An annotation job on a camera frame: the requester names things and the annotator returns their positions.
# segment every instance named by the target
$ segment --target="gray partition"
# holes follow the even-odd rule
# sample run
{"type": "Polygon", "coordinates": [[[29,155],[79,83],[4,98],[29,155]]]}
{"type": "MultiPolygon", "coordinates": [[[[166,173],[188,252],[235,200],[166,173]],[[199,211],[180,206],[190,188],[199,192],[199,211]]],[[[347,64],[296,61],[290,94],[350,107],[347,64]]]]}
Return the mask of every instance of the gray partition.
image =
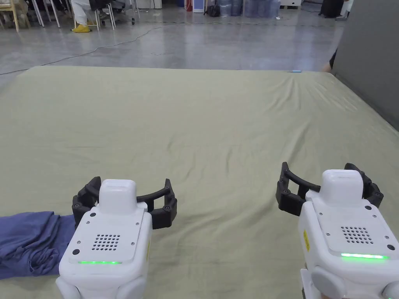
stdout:
{"type": "Polygon", "coordinates": [[[399,130],[399,1],[355,0],[333,74],[399,130]]]}

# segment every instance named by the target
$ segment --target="blue cloth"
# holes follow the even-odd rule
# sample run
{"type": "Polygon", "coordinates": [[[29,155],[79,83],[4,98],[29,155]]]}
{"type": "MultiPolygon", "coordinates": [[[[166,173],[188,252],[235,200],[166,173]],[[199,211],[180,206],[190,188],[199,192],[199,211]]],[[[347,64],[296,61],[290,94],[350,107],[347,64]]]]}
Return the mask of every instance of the blue cloth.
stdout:
{"type": "Polygon", "coordinates": [[[28,212],[0,217],[0,279],[58,274],[74,232],[73,215],[28,212]]]}

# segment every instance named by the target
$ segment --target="yellow shoe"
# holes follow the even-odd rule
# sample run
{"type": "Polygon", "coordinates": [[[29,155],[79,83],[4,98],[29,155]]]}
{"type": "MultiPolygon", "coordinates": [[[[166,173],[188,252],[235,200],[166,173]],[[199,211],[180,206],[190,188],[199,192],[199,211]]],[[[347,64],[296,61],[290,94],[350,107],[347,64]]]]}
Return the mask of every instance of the yellow shoe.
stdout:
{"type": "Polygon", "coordinates": [[[90,32],[90,28],[88,26],[83,26],[82,24],[79,24],[79,26],[75,29],[72,29],[72,31],[75,33],[86,33],[90,32]]]}

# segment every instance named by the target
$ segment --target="gray floor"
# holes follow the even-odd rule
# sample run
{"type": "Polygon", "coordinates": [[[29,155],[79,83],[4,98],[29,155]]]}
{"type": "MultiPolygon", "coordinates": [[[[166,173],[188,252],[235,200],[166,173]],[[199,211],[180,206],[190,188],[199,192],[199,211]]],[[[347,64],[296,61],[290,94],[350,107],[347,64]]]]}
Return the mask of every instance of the gray floor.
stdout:
{"type": "MultiPolygon", "coordinates": [[[[281,20],[271,20],[211,18],[166,6],[142,12],[134,26],[125,22],[113,31],[107,21],[100,32],[87,34],[70,32],[72,21],[61,16],[61,29],[52,22],[45,28],[36,24],[23,29],[19,35],[13,29],[0,30],[0,73],[135,39],[53,65],[318,71],[334,52],[345,26],[310,12],[319,9],[305,4],[300,11],[280,10],[281,20]]],[[[0,76],[0,84],[16,74],[0,76]]]]}

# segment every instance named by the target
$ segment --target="chair leg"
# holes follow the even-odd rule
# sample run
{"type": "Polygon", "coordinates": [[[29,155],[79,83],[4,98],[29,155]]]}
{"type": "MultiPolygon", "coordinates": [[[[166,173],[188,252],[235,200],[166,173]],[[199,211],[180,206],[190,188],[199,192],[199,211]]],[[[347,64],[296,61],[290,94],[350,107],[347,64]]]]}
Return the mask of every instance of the chair leg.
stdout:
{"type": "Polygon", "coordinates": [[[44,23],[43,23],[43,19],[41,18],[41,14],[40,14],[40,10],[39,10],[39,7],[38,7],[38,3],[36,2],[36,0],[32,0],[32,4],[33,4],[33,8],[35,9],[38,21],[39,21],[39,25],[44,27],[44,23]]]}
{"type": "Polygon", "coordinates": [[[137,4],[137,0],[134,0],[134,3],[136,4],[136,8],[137,8],[137,15],[138,15],[138,18],[140,19],[140,11],[138,10],[138,4],[137,4]]]}
{"type": "Polygon", "coordinates": [[[68,14],[69,14],[70,17],[72,17],[71,8],[69,7],[69,0],[65,0],[65,2],[67,4],[68,14]]]}
{"type": "Polygon", "coordinates": [[[53,7],[53,12],[54,12],[55,20],[57,21],[57,26],[58,26],[58,28],[61,28],[61,26],[59,25],[59,21],[58,21],[58,17],[57,17],[57,10],[55,9],[53,0],[50,0],[50,3],[51,3],[51,6],[53,7]]]}
{"type": "Polygon", "coordinates": [[[24,18],[25,18],[26,25],[28,26],[28,28],[30,28],[30,22],[29,22],[29,19],[28,19],[28,15],[24,14],[24,18]]]}
{"type": "Polygon", "coordinates": [[[49,8],[47,7],[47,1],[46,1],[46,0],[43,0],[43,4],[44,4],[44,9],[46,10],[46,14],[47,14],[47,17],[48,17],[48,19],[49,19],[49,22],[51,22],[51,17],[50,17],[50,13],[49,13],[49,8]]]}
{"type": "Polygon", "coordinates": [[[15,6],[12,7],[12,15],[14,16],[15,29],[19,32],[20,25],[18,24],[17,10],[15,9],[15,6]]]}
{"type": "Polygon", "coordinates": [[[97,25],[97,31],[100,31],[100,16],[99,16],[99,11],[98,11],[98,9],[96,9],[95,11],[94,11],[94,15],[95,15],[95,17],[96,17],[96,25],[97,25]]]}
{"type": "Polygon", "coordinates": [[[114,20],[114,14],[112,12],[111,4],[107,4],[107,7],[109,10],[109,18],[111,19],[112,30],[115,30],[115,20],[114,20]]]}

